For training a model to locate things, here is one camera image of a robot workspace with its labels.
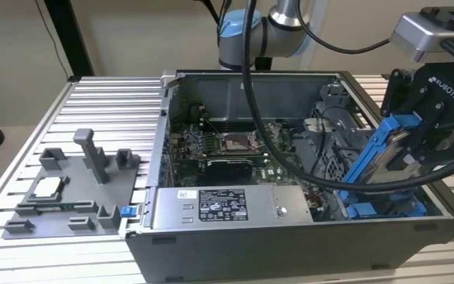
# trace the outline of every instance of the beige wall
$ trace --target beige wall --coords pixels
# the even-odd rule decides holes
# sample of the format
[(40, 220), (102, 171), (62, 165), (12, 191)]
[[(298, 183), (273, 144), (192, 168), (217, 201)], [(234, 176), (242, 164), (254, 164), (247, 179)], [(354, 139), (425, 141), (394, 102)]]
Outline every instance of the beige wall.
[[(217, 9), (221, 2), (214, 0)], [(274, 3), (259, 1), (265, 14)], [(218, 68), (215, 23), (199, 2), (72, 0), (72, 6), (96, 75), (159, 76), (164, 69)], [(237, 0), (233, 8), (243, 6)], [(51, 22), (50, 27), (56, 37)], [(68, 68), (60, 46), (59, 52)], [(277, 59), (274, 66), (298, 67), (294, 59)], [(36, 124), (64, 82), (34, 0), (0, 0), (0, 125)]]
[(64, 82), (34, 0), (0, 0), (0, 126), (35, 124)]
[[(454, 6), (454, 0), (317, 0), (317, 6), (323, 4), (326, 17), (318, 35), (338, 47), (357, 49), (390, 37), (401, 14), (422, 7)], [(379, 74), (394, 68), (418, 67), (390, 45), (358, 55), (339, 54), (319, 46), (311, 55), (303, 69)]]

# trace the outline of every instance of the blue latch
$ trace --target blue latch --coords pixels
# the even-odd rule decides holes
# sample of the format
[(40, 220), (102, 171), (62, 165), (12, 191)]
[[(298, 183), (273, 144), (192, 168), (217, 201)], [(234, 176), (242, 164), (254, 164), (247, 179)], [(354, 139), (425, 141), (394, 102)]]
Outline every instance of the blue latch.
[(346, 207), (347, 215), (351, 219), (373, 216), (377, 214), (370, 203), (355, 203)]
[(138, 208), (135, 206), (124, 206), (122, 207), (120, 212), (122, 218), (134, 218), (138, 216)]

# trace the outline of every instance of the white label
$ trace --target white label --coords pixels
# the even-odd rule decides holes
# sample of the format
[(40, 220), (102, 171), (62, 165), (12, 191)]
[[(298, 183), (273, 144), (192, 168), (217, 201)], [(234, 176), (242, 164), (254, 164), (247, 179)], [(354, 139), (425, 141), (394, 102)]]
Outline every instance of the white label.
[(196, 199), (196, 191), (178, 191), (178, 199)]

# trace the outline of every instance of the motherboard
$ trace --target motherboard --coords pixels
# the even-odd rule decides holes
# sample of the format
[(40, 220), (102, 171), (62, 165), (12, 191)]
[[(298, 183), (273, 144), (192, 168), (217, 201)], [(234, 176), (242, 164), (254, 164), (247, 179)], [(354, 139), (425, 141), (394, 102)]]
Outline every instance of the motherboard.
[[(202, 121), (171, 134), (175, 186), (299, 184), (269, 155), (253, 124)], [(266, 130), (287, 160), (299, 164), (283, 123), (267, 122)]]

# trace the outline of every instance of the blue plastic bracket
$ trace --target blue plastic bracket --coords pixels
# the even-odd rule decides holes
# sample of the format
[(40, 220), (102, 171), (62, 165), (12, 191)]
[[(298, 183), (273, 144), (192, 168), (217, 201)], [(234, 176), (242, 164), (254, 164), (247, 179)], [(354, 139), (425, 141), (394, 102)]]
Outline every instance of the blue plastic bracket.
[[(378, 155), (382, 151), (385, 151), (388, 144), (386, 141), (390, 137), (390, 134), (397, 129), (412, 129), (421, 122), (421, 119), (414, 114), (402, 114), (402, 115), (390, 115), (385, 118), (381, 123), (378, 129), (374, 131), (373, 136), (367, 142), (367, 145), (358, 157), (358, 160), (353, 164), (350, 171), (346, 174), (343, 182), (353, 183), (357, 181), (361, 173), (363, 172), (366, 166), (371, 162), (375, 155)], [(398, 200), (405, 198), (406, 196), (412, 196), (414, 191), (406, 193), (397, 193), (392, 200)], [(355, 194), (349, 191), (338, 191), (339, 197), (346, 204), (355, 205), (358, 204), (358, 199)]]

